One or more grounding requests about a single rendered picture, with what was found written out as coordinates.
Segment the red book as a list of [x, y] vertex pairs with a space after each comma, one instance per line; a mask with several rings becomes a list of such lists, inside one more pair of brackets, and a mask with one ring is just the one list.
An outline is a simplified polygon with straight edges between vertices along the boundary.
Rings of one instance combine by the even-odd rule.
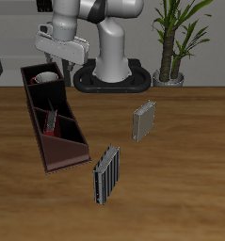
[[56, 110], [48, 110], [43, 127], [43, 133], [51, 137], [61, 137], [58, 115]]

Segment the dark brown desk caddy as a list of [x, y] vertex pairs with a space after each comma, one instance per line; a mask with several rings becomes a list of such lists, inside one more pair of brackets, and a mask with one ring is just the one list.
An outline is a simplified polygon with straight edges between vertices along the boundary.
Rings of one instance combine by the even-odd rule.
[[46, 174], [89, 163], [88, 143], [55, 62], [23, 67], [27, 108]]

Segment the beige book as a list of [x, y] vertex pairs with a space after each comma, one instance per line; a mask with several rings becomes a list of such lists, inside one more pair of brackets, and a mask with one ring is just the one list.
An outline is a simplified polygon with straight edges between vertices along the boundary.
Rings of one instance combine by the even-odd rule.
[[132, 139], [139, 142], [153, 129], [156, 102], [148, 101], [143, 104], [133, 115]]

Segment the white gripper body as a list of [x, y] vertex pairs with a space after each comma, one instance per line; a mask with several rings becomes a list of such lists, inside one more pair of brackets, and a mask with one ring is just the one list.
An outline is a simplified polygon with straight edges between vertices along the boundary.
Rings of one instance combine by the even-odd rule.
[[44, 53], [77, 65], [84, 65], [88, 61], [89, 43], [79, 37], [74, 37], [72, 41], [59, 41], [39, 31], [36, 35], [35, 46]]

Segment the red mug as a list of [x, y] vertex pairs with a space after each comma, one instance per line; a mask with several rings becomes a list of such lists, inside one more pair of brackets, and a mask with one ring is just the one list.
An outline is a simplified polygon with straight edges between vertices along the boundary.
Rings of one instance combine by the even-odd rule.
[[58, 75], [55, 72], [41, 72], [37, 74], [35, 77], [32, 77], [30, 80], [30, 84], [40, 84], [50, 81], [56, 81], [58, 79]]

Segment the pot plant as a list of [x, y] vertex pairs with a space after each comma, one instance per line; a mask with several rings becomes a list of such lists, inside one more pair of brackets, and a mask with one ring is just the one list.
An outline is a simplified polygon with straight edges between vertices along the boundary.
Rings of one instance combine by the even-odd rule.
[[203, 38], [207, 26], [192, 36], [198, 20], [185, 26], [185, 22], [190, 17], [213, 2], [213, 0], [201, 0], [195, 4], [195, 1], [192, 0], [185, 9], [181, 9], [182, 0], [163, 0], [163, 11], [156, 9], [159, 18], [156, 18], [153, 24], [159, 23], [162, 27], [161, 30], [157, 29], [157, 33], [163, 51], [160, 69], [153, 74], [155, 87], [181, 87], [185, 80], [184, 75], [179, 72], [182, 59], [186, 56], [192, 57], [190, 51], [194, 47], [209, 41]]

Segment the black striped book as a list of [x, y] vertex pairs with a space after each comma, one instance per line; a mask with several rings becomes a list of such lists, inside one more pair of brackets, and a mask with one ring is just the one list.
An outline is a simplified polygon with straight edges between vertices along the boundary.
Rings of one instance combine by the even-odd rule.
[[119, 148], [109, 145], [93, 169], [94, 200], [105, 204], [111, 191], [120, 178]]

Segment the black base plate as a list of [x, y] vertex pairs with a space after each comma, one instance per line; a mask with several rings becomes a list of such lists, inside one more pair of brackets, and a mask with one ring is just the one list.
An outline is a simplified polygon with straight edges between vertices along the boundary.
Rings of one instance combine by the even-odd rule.
[[121, 82], [107, 83], [92, 74], [95, 69], [95, 59], [90, 58], [73, 76], [73, 84], [77, 90], [85, 93], [140, 93], [151, 86], [151, 75], [141, 67], [136, 58], [128, 59], [132, 72]]

